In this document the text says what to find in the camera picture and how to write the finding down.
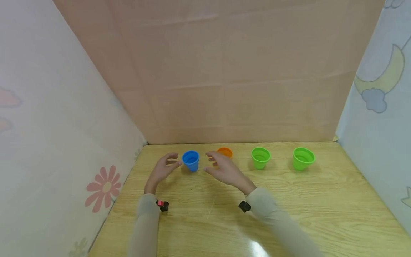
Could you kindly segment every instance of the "sleeve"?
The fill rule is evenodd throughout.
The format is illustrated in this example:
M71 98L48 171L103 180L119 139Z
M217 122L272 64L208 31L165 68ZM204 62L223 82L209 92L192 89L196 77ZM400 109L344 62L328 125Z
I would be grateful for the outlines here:
M128 257L156 257L157 231L160 208L154 194L144 194L137 207L137 220L134 226Z
M323 256L314 242L291 219L287 212L279 209L266 189L257 188L246 199L251 206L251 212L270 228L271 232L292 256Z

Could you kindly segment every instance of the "blue cup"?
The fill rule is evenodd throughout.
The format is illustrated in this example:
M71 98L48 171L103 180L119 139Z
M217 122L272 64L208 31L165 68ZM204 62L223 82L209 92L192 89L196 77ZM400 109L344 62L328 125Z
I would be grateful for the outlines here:
M200 155L198 152L187 151L182 155L181 159L190 171L194 172L199 169Z

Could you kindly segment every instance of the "wrist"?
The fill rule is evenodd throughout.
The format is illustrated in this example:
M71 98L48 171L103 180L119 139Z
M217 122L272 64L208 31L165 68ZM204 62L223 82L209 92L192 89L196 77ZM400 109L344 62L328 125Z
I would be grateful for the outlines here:
M240 190L244 195L249 195L253 192L257 187L256 185L249 179L247 176L244 175L244 178L239 182L238 186L236 186L238 190Z
M147 182L145 183L144 194L155 194L157 190L157 185L158 185L157 182L149 178Z

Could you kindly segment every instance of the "cup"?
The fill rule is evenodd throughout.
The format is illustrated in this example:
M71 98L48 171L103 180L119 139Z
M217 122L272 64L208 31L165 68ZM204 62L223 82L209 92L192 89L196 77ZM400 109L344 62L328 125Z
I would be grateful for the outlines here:
M181 159L190 171L194 172L199 169L200 155L198 152L187 151L182 155Z
M254 167L256 169L263 169L270 160L271 154L267 149L257 147L251 151L251 157L253 158Z
M230 148L227 148L227 147L222 147L222 148L218 149L217 152L221 153L222 155L227 156L230 159L233 157L233 152L231 151Z
M293 151L293 166L296 170L302 171L315 161L312 151L304 147L298 147Z

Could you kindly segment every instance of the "pink backdrop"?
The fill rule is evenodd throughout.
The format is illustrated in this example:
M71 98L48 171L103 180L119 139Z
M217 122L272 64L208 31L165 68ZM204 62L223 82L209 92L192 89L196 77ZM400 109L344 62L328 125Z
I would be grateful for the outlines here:
M151 144L331 140L384 0L54 0Z

